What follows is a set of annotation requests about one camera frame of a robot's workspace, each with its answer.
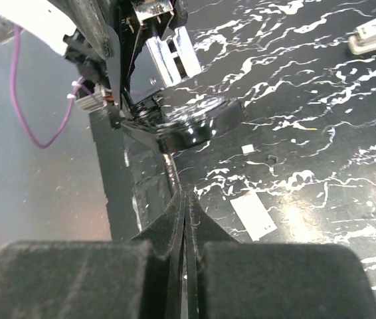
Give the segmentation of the small white staple piece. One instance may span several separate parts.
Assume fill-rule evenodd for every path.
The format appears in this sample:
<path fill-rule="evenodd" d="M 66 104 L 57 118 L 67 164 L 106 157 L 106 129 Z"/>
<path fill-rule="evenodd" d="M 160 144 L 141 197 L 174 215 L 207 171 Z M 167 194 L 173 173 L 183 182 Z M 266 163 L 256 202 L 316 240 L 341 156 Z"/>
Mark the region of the small white staple piece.
<path fill-rule="evenodd" d="M 252 144 L 244 145 L 241 147 L 243 154 L 250 154 L 255 151 L 255 148 Z"/>

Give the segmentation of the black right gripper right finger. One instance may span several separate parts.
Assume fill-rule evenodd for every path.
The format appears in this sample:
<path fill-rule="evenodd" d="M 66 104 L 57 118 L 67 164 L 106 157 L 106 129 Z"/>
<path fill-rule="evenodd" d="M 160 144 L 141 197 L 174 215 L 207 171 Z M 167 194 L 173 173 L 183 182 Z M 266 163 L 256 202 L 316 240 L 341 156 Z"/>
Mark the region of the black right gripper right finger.
<path fill-rule="evenodd" d="M 185 208 L 190 318 L 376 318 L 358 256 L 334 244 L 239 243 L 193 194 Z"/>

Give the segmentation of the black marker pen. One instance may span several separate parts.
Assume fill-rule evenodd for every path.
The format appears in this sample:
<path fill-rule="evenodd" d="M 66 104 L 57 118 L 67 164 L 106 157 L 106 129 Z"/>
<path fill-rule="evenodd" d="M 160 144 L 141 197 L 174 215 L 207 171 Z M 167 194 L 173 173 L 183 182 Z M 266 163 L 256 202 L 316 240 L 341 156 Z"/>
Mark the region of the black marker pen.
<path fill-rule="evenodd" d="M 179 191 L 172 154 L 220 137 L 241 124 L 247 113 L 238 98 L 212 96 L 193 104 L 166 107 L 158 97 L 133 105 L 122 122 L 126 134 L 161 154 L 170 193 Z"/>

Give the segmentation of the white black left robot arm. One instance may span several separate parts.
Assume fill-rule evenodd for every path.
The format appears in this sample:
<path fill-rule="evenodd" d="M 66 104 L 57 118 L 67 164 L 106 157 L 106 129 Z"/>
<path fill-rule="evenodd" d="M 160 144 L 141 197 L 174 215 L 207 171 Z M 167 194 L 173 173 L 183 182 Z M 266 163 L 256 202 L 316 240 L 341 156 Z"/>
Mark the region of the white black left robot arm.
<path fill-rule="evenodd" d="M 106 61 L 116 56 L 107 27 L 120 38 L 122 88 L 148 36 L 187 24 L 186 1 L 0 1 L 0 16 L 28 30 L 78 67 L 89 93 L 110 87 Z"/>

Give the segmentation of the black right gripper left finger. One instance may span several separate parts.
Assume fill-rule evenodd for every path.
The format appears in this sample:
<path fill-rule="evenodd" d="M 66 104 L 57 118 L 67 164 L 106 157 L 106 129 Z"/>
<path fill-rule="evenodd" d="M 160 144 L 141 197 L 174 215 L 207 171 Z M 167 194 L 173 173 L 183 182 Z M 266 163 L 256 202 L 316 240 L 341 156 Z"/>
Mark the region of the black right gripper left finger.
<path fill-rule="evenodd" d="M 179 318 L 185 197 L 126 243 L 17 241 L 0 250 L 0 318 Z"/>

